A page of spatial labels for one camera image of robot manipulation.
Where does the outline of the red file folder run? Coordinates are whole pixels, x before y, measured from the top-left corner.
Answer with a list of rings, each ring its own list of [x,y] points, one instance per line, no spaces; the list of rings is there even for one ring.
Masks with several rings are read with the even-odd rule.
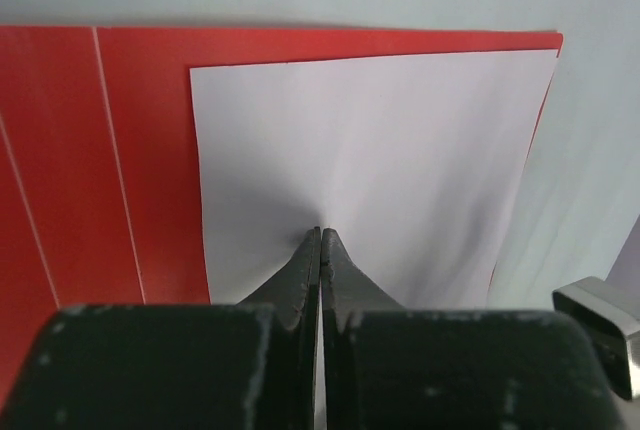
[[[209,301],[191,68],[562,45],[552,30],[3,27],[2,391],[62,306]]]

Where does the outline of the white paper sheet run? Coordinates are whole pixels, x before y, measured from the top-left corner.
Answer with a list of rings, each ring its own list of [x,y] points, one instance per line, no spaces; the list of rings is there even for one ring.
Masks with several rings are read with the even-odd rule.
[[[194,68],[210,298],[236,303],[312,227],[412,308],[481,308],[553,50]]]

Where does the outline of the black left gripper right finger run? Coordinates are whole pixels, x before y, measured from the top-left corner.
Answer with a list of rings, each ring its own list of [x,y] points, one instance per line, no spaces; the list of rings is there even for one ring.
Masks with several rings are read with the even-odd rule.
[[[579,323],[556,311],[416,310],[321,243],[331,429],[622,429]]]

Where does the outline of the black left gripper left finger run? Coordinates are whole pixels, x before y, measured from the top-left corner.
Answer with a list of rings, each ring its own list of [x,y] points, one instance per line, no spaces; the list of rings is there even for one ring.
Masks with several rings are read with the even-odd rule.
[[[310,429],[321,233],[235,305],[81,304],[36,336],[5,429]]]

